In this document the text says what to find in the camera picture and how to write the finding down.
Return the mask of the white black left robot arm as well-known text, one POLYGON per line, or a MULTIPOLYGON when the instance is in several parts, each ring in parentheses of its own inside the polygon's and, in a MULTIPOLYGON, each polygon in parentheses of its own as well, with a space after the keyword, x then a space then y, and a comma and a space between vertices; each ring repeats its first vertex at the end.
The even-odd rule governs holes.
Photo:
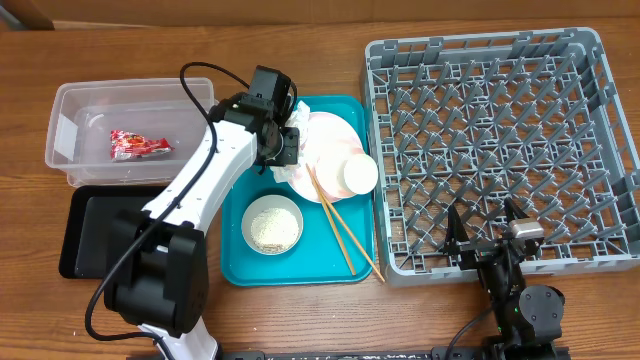
POLYGON ((287 126, 297 95, 241 92, 205 113, 202 141, 177 177, 139 211, 113 222, 107 273, 85 313, 87 332, 99 300, 150 338, 165 359, 218 359, 202 318, 209 290, 206 233, 238 178, 255 164, 297 160, 298 131, 287 126))

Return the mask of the teal serving tray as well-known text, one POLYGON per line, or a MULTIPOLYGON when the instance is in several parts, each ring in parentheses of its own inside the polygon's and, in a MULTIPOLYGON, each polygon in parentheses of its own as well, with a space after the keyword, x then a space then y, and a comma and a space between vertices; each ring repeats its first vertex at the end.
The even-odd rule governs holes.
MULTIPOLYGON (((348 95, 301 96, 312 112, 321 111, 343 118, 357 134, 364 150, 367 120, 362 105, 348 95)), ((372 271, 343 227, 336 221, 350 259, 352 275, 320 204, 298 195, 287 183, 276 183, 271 170, 258 175, 255 167, 246 170, 225 198, 221 214, 220 269, 237 286, 283 286, 357 282, 372 271), (301 210, 303 230, 294 247, 279 255, 254 251, 242 234, 242 217, 251 203, 266 195, 281 195, 301 210)), ((362 247, 375 260, 372 195, 356 195, 333 204, 362 247)))

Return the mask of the pile of white rice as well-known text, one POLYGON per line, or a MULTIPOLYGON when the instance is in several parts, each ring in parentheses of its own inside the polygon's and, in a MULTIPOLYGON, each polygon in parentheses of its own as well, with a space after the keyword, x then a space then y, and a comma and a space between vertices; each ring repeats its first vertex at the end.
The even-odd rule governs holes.
POLYGON ((250 231, 255 246, 269 254, 288 251, 300 235, 296 217, 282 208, 261 211, 252 220, 250 231))

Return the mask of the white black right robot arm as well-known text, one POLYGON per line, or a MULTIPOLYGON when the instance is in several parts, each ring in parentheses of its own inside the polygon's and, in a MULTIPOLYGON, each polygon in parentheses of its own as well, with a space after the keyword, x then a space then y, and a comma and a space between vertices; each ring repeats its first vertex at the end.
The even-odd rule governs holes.
POLYGON ((462 219, 451 205, 444 252, 456 259, 462 270, 477 272, 490 305, 460 329, 447 346, 446 359, 568 359, 566 348, 554 341, 562 336, 561 320, 565 296, 555 287, 527 285, 520 263, 535 255, 544 243, 544 229, 516 203, 506 198, 507 229, 492 244, 473 243, 462 219), (470 328, 489 314, 498 333, 483 339, 474 348, 457 345, 470 328))

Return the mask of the small pink bowl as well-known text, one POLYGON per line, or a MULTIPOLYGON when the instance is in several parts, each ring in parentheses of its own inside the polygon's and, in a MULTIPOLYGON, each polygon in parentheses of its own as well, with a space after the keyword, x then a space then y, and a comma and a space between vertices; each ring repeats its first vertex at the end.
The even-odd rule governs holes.
POLYGON ((344 199, 356 195, 346 184, 344 169, 353 153, 331 152, 321 155, 315 166, 319 185, 332 198, 344 199))

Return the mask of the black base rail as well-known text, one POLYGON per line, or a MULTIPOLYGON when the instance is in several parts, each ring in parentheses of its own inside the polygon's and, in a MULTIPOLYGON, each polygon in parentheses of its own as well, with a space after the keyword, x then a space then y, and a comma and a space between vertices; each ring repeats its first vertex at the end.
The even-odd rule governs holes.
MULTIPOLYGON (((364 353, 272 353, 265 354, 262 351, 238 351, 223 352, 218 359, 224 360, 441 360, 445 359, 446 346, 434 347, 428 351, 408 351, 408 352, 364 352, 364 353)), ((484 351, 481 347, 455 347, 451 355, 447 359, 453 360, 480 360, 480 359, 498 359, 492 358, 489 352, 484 351)), ((524 355, 512 352, 506 353, 511 357, 503 357, 501 359, 559 359, 569 360, 571 355, 566 347, 556 348, 556 355, 524 355)))

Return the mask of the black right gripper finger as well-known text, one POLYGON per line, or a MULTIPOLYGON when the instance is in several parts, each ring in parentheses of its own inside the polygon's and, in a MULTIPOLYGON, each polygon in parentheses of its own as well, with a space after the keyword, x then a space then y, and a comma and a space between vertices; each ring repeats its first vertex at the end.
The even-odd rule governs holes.
POLYGON ((448 222, 444 246, 456 247, 457 243, 467 243, 469 241, 468 234, 454 205, 448 207, 447 217, 448 222))
POLYGON ((509 232, 512 235, 517 235, 521 220, 527 220, 528 215, 510 197, 504 199, 504 211, 509 232))

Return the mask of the grey dishwasher rack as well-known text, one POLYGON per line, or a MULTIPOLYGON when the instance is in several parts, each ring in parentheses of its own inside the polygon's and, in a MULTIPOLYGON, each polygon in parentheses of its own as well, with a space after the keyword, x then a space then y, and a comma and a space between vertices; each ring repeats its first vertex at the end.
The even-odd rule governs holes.
POLYGON ((638 265, 639 156, 595 30, 375 40, 363 87, 390 284, 474 280, 443 251, 447 211, 487 245, 506 199, 545 232, 525 273, 638 265))

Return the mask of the red snack wrapper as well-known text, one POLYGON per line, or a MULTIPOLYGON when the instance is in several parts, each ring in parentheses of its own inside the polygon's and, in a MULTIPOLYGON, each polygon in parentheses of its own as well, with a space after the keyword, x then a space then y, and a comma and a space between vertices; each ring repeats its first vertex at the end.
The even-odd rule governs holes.
POLYGON ((113 130, 110 134, 112 161, 126 161, 137 158, 170 153, 174 148, 165 138, 151 140, 137 133, 113 130))

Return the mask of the clear plastic bin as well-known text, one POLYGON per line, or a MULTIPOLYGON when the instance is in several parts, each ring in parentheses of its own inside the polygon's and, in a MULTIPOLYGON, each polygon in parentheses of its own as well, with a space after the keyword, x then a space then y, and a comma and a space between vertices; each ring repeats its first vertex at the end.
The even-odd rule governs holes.
POLYGON ((200 145, 205 128, 177 78, 67 83, 52 106, 45 163, 65 172, 73 187, 169 182, 200 145), (165 138, 174 150, 112 161, 113 130, 165 138))

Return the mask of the wooden chopstick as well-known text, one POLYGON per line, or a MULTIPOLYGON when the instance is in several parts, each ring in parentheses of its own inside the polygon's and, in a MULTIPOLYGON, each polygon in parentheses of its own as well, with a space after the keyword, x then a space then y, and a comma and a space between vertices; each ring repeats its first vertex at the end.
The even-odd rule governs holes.
POLYGON ((309 176, 311 177, 312 183, 314 185, 314 188, 316 190, 316 192, 318 193, 319 198, 322 200, 322 203, 331 211, 331 213, 334 215, 334 217, 339 221, 339 223, 343 226, 343 228, 345 229, 345 231, 347 232, 347 234, 349 235, 349 237, 352 239, 352 241, 354 242, 354 244, 356 245, 356 247, 358 248, 358 250, 361 252, 361 254, 363 255, 363 257, 365 258, 365 260, 369 263, 369 265, 372 267, 372 270, 374 271, 374 273, 378 276, 378 278, 380 279, 380 281, 382 283, 386 283, 383 275, 381 274, 380 270, 376 267, 375 263, 373 262, 373 260, 371 259, 371 257, 368 255, 368 253, 366 252, 366 250, 364 249, 364 247, 361 245, 360 241, 357 239, 357 237, 355 236, 355 234, 352 232, 352 230, 350 229, 350 227, 346 224, 346 222, 344 221, 344 219, 342 218, 342 216, 339 214, 339 212, 336 210, 336 208, 334 207, 334 205, 328 200, 328 198, 326 197, 326 195, 324 194, 324 191, 321 189, 321 186, 319 185, 319 182, 315 176, 315 174, 310 170, 310 168, 307 168, 309 176))
POLYGON ((343 255, 343 257, 344 257, 344 259, 345 259, 345 261, 347 263, 347 266, 348 266, 348 268, 350 270, 350 273, 351 273, 351 275, 356 275, 355 268, 353 266, 353 263, 351 261, 351 258, 349 256, 349 254, 348 254, 348 251, 347 251, 347 249, 345 247, 344 241, 343 241, 343 239, 342 239, 342 237, 341 237, 341 235, 340 235, 340 233, 339 233, 339 231, 338 231, 338 229, 336 227, 336 224, 335 224, 335 221, 333 219, 333 216, 331 215, 331 211, 329 210, 328 203, 327 203, 327 200, 326 200, 326 198, 324 196, 324 193, 323 193, 321 187, 319 186, 319 184, 317 183, 317 179, 316 179, 313 171, 309 167, 309 165, 307 164, 307 165, 305 165, 305 167, 306 167, 306 171, 307 171, 307 173, 308 173, 308 175, 309 175, 309 177, 311 179, 311 183, 312 183, 312 185, 313 185, 313 187, 315 189, 315 192, 316 192, 316 194, 318 196, 320 204, 321 204, 321 206, 322 206, 322 208, 323 208, 323 210, 325 212, 326 218, 327 218, 327 220, 328 220, 328 222, 330 224, 330 227, 331 227, 331 229, 333 231, 333 234, 334 234, 334 236, 335 236, 335 238, 337 240, 337 243, 338 243, 338 245, 340 247, 342 255, 343 255))

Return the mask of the white napkin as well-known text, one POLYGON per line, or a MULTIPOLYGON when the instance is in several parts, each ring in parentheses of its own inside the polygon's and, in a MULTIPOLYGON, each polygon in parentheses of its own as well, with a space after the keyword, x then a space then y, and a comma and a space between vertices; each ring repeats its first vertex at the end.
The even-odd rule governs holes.
POLYGON ((286 165, 284 167, 272 166, 276 183, 289 182, 302 178, 302 169, 312 158, 312 149, 310 147, 310 107, 303 101, 299 101, 289 117, 285 125, 293 127, 299 132, 298 139, 298 156, 294 165, 286 165))

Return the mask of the large pink plate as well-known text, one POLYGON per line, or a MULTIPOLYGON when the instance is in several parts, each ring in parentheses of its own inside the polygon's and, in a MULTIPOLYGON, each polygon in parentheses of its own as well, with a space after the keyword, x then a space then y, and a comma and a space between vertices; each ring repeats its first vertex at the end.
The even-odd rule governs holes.
MULTIPOLYGON (((355 129, 342 117, 329 112, 311 112, 309 142, 312 149, 312 158, 307 164, 314 173, 316 163, 321 155, 331 152, 365 153, 355 129)), ((319 201, 305 165, 302 169, 302 178, 294 180, 292 183, 287 183, 302 198, 311 202, 319 201)), ((341 200, 332 198, 329 195, 327 197, 331 202, 341 200)))

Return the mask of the black rectangular tray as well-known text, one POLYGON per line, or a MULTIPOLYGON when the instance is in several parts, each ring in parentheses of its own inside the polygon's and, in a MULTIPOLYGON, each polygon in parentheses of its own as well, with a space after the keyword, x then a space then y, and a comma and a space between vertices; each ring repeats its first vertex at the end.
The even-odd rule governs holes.
POLYGON ((79 187, 72 195, 58 271, 63 278, 101 279, 106 270, 109 230, 120 210, 138 211, 164 186, 79 187))

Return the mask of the cream paper cup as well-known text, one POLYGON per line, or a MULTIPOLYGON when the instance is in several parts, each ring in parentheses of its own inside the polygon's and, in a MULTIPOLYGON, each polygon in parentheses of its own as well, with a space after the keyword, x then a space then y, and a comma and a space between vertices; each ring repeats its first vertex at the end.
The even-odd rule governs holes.
POLYGON ((367 194, 375 188, 378 181, 377 164, 367 154, 354 154, 345 162, 343 178, 351 192, 358 195, 367 194))

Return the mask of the grey bowl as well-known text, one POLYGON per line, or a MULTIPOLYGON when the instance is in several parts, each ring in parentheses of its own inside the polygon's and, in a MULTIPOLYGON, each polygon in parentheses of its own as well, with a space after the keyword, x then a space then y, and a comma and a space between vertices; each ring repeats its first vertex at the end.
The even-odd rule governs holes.
POLYGON ((292 250, 301 238, 304 221, 299 207, 282 195, 265 195, 245 210, 241 232, 255 252, 275 256, 292 250))

